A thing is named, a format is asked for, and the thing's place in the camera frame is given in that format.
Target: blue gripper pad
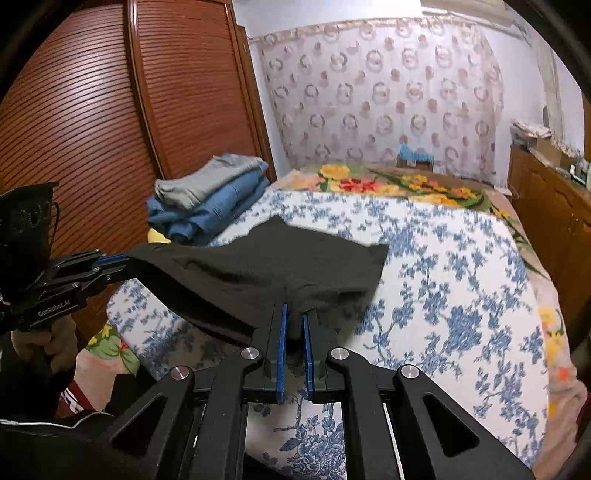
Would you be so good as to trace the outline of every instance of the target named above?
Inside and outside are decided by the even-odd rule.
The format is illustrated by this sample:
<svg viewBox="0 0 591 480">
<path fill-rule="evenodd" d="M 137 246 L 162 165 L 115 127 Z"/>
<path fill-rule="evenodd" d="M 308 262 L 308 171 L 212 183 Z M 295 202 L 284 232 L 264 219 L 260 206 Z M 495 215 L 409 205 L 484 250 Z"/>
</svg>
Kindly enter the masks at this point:
<svg viewBox="0 0 591 480">
<path fill-rule="evenodd" d="M 279 330 L 279 348 L 277 351 L 277 402 L 285 400 L 285 342 L 287 340 L 287 303 L 281 310 L 281 327 Z"/>
<path fill-rule="evenodd" d="M 301 320 L 301 328 L 303 330 L 302 337 L 304 339 L 304 366 L 306 368 L 306 390 L 308 392 L 308 400 L 314 397 L 314 358 L 312 356 L 312 344 L 310 342 L 310 326 L 308 325 L 308 315 L 304 314 Z"/>
<path fill-rule="evenodd" d="M 92 267 L 100 267 L 101 265 L 118 262 L 121 260 L 125 260 L 127 255 L 125 254 L 116 254 L 116 255 L 107 255 L 106 257 L 100 257 L 96 262 L 92 264 Z"/>
</svg>

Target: gray clothing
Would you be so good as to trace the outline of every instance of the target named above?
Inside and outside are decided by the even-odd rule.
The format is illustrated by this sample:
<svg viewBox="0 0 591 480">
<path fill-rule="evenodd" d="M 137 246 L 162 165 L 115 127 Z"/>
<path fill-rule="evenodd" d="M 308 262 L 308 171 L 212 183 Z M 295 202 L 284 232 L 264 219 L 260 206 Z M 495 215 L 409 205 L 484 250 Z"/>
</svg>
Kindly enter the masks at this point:
<svg viewBox="0 0 591 480">
<path fill-rule="evenodd" d="M 203 203 L 217 189 L 247 171 L 259 168 L 263 160 L 225 153 L 214 156 L 201 169 L 176 180 L 156 180 L 156 197 L 167 205 L 191 210 Z"/>
</svg>

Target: human hand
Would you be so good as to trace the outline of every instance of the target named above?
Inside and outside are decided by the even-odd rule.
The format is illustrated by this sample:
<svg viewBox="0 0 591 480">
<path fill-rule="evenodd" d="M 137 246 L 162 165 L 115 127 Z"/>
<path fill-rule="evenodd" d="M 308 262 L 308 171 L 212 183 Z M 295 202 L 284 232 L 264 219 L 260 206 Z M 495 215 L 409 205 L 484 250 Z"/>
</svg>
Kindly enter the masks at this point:
<svg viewBox="0 0 591 480">
<path fill-rule="evenodd" d="M 57 319 L 51 325 L 51 330 L 36 330 L 33 332 L 10 332 L 12 345 L 17 355 L 25 362 L 31 361 L 35 350 L 43 348 L 51 359 L 52 373 L 67 371 L 76 364 L 78 342 L 76 339 L 76 324 L 72 317 Z"/>
</svg>

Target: cardboard box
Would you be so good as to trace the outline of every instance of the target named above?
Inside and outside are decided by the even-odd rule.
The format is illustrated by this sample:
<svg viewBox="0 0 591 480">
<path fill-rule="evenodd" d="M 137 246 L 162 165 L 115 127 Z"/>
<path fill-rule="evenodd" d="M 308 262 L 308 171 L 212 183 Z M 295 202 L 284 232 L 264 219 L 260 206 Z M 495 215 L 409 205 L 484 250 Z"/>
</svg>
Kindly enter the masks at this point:
<svg viewBox="0 0 591 480">
<path fill-rule="evenodd" d="M 574 162 L 573 158 L 570 158 L 567 154 L 563 153 L 562 150 L 552 145 L 549 138 L 538 138 L 535 144 L 535 149 L 553 166 L 563 168 L 566 171 L 569 171 L 570 166 Z"/>
</svg>

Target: brown louvered door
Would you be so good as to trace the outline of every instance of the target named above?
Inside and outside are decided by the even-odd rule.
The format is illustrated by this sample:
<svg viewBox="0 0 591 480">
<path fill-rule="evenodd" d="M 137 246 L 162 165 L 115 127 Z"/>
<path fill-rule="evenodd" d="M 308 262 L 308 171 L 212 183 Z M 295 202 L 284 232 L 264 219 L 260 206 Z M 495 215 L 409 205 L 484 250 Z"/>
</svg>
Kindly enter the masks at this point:
<svg viewBox="0 0 591 480">
<path fill-rule="evenodd" d="M 234 25 L 230 0 L 137 0 L 144 100 L 167 177 L 212 155 L 261 155 Z"/>
<path fill-rule="evenodd" d="M 53 256 L 145 241 L 154 169 L 126 64 L 123 6 L 77 12 L 35 52 L 0 105 L 4 187 L 58 180 Z M 84 337 L 112 289 L 76 315 Z"/>
</svg>

